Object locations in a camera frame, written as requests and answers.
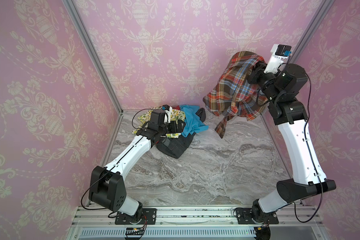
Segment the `plaid tartan cloth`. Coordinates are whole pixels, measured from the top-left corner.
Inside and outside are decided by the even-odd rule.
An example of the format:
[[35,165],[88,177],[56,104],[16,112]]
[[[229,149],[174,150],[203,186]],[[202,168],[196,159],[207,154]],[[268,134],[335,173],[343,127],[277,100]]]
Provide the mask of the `plaid tartan cloth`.
[[255,65],[264,62],[263,57],[252,52],[234,54],[216,86],[203,97],[208,111],[224,117],[215,128],[220,138],[224,137],[227,123],[234,117],[252,121],[265,110],[267,97],[258,85],[248,82]]

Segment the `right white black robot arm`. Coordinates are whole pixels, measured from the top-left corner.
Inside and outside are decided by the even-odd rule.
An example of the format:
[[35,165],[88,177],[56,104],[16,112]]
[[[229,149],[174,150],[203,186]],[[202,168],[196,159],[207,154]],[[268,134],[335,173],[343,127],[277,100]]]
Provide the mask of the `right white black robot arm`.
[[286,64],[282,70],[281,64],[272,71],[267,67],[264,62],[255,64],[248,82],[258,85],[267,97],[269,113],[287,147],[293,177],[277,182],[273,192],[253,202],[252,219],[260,224],[269,223],[277,210],[295,201],[322,196],[337,188],[317,158],[309,133],[309,105],[296,98],[300,89],[311,82],[305,69],[296,64]]

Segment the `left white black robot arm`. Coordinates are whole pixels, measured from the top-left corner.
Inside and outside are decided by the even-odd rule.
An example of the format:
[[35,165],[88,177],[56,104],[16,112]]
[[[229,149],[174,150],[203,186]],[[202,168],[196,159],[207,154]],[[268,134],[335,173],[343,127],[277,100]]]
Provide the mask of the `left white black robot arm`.
[[89,200],[108,209],[120,213],[126,222],[139,224],[143,215],[143,204],[127,195],[125,179],[139,159],[156,145],[157,149],[172,158],[178,159],[189,147],[182,138],[166,138],[171,130],[178,131],[183,122],[169,122],[167,114],[164,119],[151,117],[128,147],[113,161],[104,167],[93,169],[91,183],[88,189]]

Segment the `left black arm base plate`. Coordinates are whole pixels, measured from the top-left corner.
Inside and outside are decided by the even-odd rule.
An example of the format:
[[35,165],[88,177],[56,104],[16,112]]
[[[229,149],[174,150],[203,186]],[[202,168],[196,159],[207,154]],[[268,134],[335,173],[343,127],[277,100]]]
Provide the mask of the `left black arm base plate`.
[[156,223],[157,209],[142,208],[133,216],[118,212],[115,219],[116,225],[154,225]]

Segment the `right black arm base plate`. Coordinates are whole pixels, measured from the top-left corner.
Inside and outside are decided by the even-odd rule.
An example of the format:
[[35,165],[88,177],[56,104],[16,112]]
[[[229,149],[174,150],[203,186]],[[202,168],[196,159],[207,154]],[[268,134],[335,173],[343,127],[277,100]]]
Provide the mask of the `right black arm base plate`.
[[235,208],[233,215],[236,217],[239,225],[277,225],[279,219],[275,212],[263,213],[258,209]]

